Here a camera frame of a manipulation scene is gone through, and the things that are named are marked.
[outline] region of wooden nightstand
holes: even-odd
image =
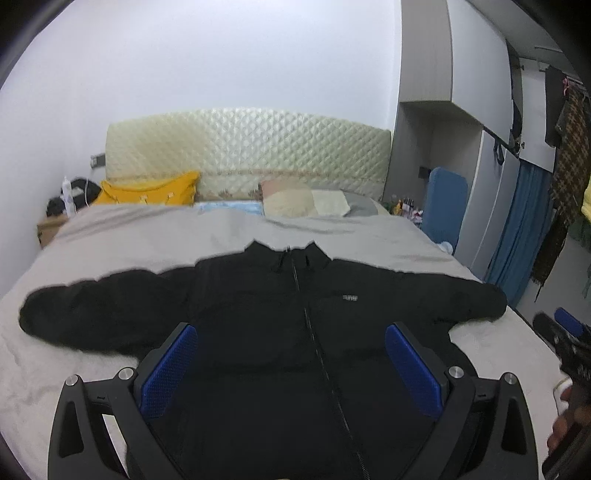
[[[37,224],[37,238],[41,248],[45,248],[55,237],[60,227],[68,221],[64,214],[57,217],[47,217]]]

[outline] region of white cabinet door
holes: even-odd
[[[554,147],[544,141],[546,136],[545,74],[528,65],[525,70],[521,70],[523,129],[519,157],[552,172],[554,171]]]
[[[468,268],[472,267],[480,249],[501,181],[503,167],[496,161],[494,146],[495,140],[483,131],[476,174],[454,253],[454,257]]]
[[[466,0],[447,0],[452,31],[452,102],[505,142],[513,123],[503,35]]]
[[[505,162],[503,163],[499,189],[496,193],[495,205],[488,220],[488,226],[480,243],[480,248],[470,268],[472,273],[481,280],[484,279],[488,265],[491,263],[492,256],[501,239],[503,228],[505,228],[505,222],[515,193],[515,186],[517,185],[517,175],[519,174],[519,159],[505,148],[503,148],[503,153],[505,154]]]

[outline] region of quilted headboard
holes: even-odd
[[[200,170],[202,199],[251,198],[261,180],[300,178],[379,200],[390,132],[318,115],[259,108],[162,113],[109,126],[115,183]]]

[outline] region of beige blanket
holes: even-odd
[[[209,255],[240,251],[253,239],[278,249],[314,240],[331,257],[474,278],[409,221],[397,217],[270,219],[235,210],[198,213],[190,207],[136,205],[83,210],[0,301],[0,430],[32,479],[46,478],[51,424],[66,377],[77,373],[85,381],[110,378],[135,361],[57,348],[27,336],[17,323],[26,295],[43,286],[134,267],[161,271],[192,264]],[[543,460],[556,416],[552,388],[563,377],[558,360],[509,308],[494,323],[456,326],[450,336],[481,377],[517,374]],[[120,434],[113,437],[122,454]]]

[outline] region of jacket zipper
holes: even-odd
[[[288,254],[289,251],[290,251],[290,248],[287,248],[284,251],[284,254]],[[295,287],[299,293],[300,292],[300,282],[298,281],[298,278],[297,278],[296,264],[294,263],[293,258],[291,259],[291,270],[292,270],[293,276],[294,276]],[[363,480],[371,480],[371,477],[369,476],[369,472],[365,468],[365,463],[363,461],[363,457],[361,456],[361,453],[359,452],[359,449],[356,446],[355,439],[353,438],[353,434],[351,433],[351,429],[349,428],[349,423],[347,422],[347,418],[345,417],[345,412],[343,411],[343,407],[340,404],[339,396],[337,395],[337,392],[336,392],[336,390],[333,386],[333,383],[329,377],[329,373],[326,369],[326,366],[324,365],[324,356],[321,351],[320,342],[318,341],[318,339],[316,338],[316,335],[314,334],[314,329],[312,328],[312,322],[310,321],[310,315],[308,314],[308,308],[306,307],[305,303],[304,303],[304,318],[306,320],[306,329],[308,330],[308,334],[310,335],[310,340],[312,341],[312,345],[314,345],[314,351],[316,353],[316,358],[320,362],[320,367],[322,369],[322,374],[324,375],[324,380],[326,381],[326,384],[328,385],[328,388],[330,390],[330,395],[332,397],[333,404],[334,404],[334,406],[336,406],[336,409],[339,413],[341,424],[347,434],[347,437],[349,438],[349,443],[351,444],[351,448],[353,449],[353,452],[354,452],[355,456],[357,457],[359,467],[361,468],[361,474],[363,475]]]

